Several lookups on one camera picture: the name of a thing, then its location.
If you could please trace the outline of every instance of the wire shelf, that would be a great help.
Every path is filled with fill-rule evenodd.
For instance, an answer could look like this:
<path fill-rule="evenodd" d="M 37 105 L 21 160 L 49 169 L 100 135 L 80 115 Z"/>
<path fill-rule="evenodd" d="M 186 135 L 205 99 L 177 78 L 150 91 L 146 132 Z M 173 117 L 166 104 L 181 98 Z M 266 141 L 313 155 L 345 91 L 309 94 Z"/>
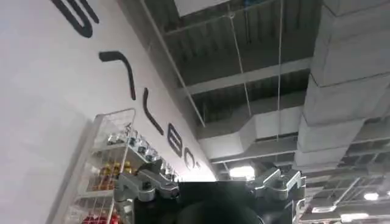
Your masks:
<path fill-rule="evenodd" d="M 120 223 L 114 209 L 113 188 L 121 172 L 132 173 L 145 163 L 163 160 L 160 175 L 178 181 L 175 170 L 132 128 L 135 110 L 126 109 L 98 115 L 99 130 L 93 136 L 89 156 L 73 203 L 68 206 L 65 224 Z"/>

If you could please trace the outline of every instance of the white wall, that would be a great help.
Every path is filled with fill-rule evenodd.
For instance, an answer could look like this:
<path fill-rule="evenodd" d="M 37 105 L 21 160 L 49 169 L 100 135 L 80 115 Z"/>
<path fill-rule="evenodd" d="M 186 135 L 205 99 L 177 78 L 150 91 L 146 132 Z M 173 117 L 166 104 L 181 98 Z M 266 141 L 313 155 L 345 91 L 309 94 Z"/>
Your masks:
<path fill-rule="evenodd" d="M 209 164 L 175 107 L 133 29 L 114 1 L 90 1 L 100 19 L 80 36 L 51 1 L 2 1 L 0 6 L 0 216 L 4 223 L 44 223 L 83 129 L 96 114 L 135 107 L 135 127 L 187 180 L 214 180 Z M 136 101 L 120 61 L 130 62 Z M 190 172 L 142 110 L 148 105 L 166 132 L 172 122 L 202 166 Z"/>

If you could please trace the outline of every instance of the ceiling light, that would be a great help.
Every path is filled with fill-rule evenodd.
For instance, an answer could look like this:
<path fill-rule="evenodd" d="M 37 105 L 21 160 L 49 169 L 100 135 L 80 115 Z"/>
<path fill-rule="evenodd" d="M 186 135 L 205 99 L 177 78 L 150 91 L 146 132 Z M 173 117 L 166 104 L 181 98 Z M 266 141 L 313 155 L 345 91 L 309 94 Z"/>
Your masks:
<path fill-rule="evenodd" d="M 246 177 L 247 179 L 253 178 L 255 176 L 255 170 L 251 166 L 241 166 L 235 167 L 229 170 L 230 177 Z"/>
<path fill-rule="evenodd" d="M 351 213 L 351 214 L 341 214 L 341 221 L 344 222 L 352 222 L 355 219 L 365 219 L 368 217 L 367 213 Z"/>
<path fill-rule="evenodd" d="M 364 199 L 369 200 L 369 201 L 376 201 L 378 200 L 378 193 L 365 193 Z"/>
<path fill-rule="evenodd" d="M 314 207 L 311 210 L 311 213 L 327 213 L 327 212 L 333 212 L 337 208 L 336 205 L 333 206 L 323 206 L 323 207 Z"/>

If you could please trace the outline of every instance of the red product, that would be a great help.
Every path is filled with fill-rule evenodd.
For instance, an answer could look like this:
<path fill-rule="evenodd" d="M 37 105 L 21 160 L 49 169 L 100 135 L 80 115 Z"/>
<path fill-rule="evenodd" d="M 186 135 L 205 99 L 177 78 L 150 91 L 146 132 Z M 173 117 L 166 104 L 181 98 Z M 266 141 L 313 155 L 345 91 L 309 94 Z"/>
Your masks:
<path fill-rule="evenodd" d="M 107 218 L 103 217 L 103 216 L 100 216 L 100 217 L 95 219 L 95 222 L 96 222 L 96 224 L 105 224 L 105 223 L 107 223 Z"/>
<path fill-rule="evenodd" d="M 119 224 L 119 216 L 117 214 L 112 214 L 110 224 Z"/>
<path fill-rule="evenodd" d="M 87 216 L 87 217 L 83 220 L 82 224 L 97 224 L 97 223 L 96 223 L 95 219 L 93 218 L 93 216 L 92 216 L 92 215 L 89 215 L 89 216 Z"/>

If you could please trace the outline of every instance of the hanging wire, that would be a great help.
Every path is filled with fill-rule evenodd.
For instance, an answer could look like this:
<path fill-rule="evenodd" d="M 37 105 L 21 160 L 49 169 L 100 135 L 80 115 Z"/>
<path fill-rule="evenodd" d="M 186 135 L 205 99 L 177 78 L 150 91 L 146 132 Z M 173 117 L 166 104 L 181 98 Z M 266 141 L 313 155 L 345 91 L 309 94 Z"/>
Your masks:
<path fill-rule="evenodd" d="M 164 36 L 169 36 L 169 35 L 173 35 L 175 33 L 183 32 L 183 31 L 191 29 L 193 27 L 199 27 L 199 26 L 203 26 L 203 25 L 206 25 L 206 24 L 209 24 L 209 23 L 213 23 L 213 22 L 216 22 L 216 21 L 218 21 L 220 19 L 228 18 L 230 16 L 230 13 L 245 12 L 245 11 L 248 11 L 250 9 L 254 9 L 256 7 L 266 6 L 266 5 L 271 4 L 271 3 L 275 2 L 275 1 L 276 0 L 265 0 L 265 1 L 262 1 L 262 2 L 259 2 L 259 3 L 255 3 L 255 4 L 251 4 L 251 5 L 245 6 L 242 9 L 238 9 L 238 10 L 235 10 L 235 11 L 232 11 L 232 12 L 230 11 L 230 5 L 228 4 L 227 5 L 227 7 L 228 7 L 228 13 L 227 14 L 223 14 L 221 16 L 217 16 L 217 17 L 213 17 L 213 18 L 210 18 L 210 19 L 206 19 L 206 20 L 203 20 L 203 21 L 198 22 L 198 23 L 193 23 L 193 24 L 190 24 L 190 25 L 187 25 L 187 26 L 183 26 L 183 27 L 177 28 L 175 30 L 168 31 L 168 32 L 164 33 L 163 35 Z"/>
<path fill-rule="evenodd" d="M 283 34 L 283 0 L 280 0 L 280 21 L 279 21 L 279 53 L 278 53 L 278 133 L 276 141 L 279 141 L 281 115 L 280 115 L 280 75 L 282 74 L 282 34 Z"/>
<path fill-rule="evenodd" d="M 235 30 L 235 26 L 234 26 L 234 23 L 233 23 L 234 16 L 235 16 L 234 13 L 230 13 L 229 14 L 229 20 L 230 20 L 230 25 L 232 27 L 234 43 L 235 43 L 235 46 L 236 46 L 239 70 L 241 72 L 241 75 L 244 75 L 243 63 L 241 61 L 241 54 L 240 54 L 239 48 L 238 48 L 238 42 L 237 42 L 237 37 L 236 37 L 236 30 Z M 249 102 L 248 90 L 247 90 L 247 86 L 246 86 L 246 76 L 245 75 L 244 75 L 244 78 L 245 78 L 245 80 L 244 80 L 244 90 L 245 90 L 246 103 L 247 103 L 247 106 L 248 106 L 249 117 L 251 117 L 252 116 L 252 110 L 250 109 L 250 102 Z"/>

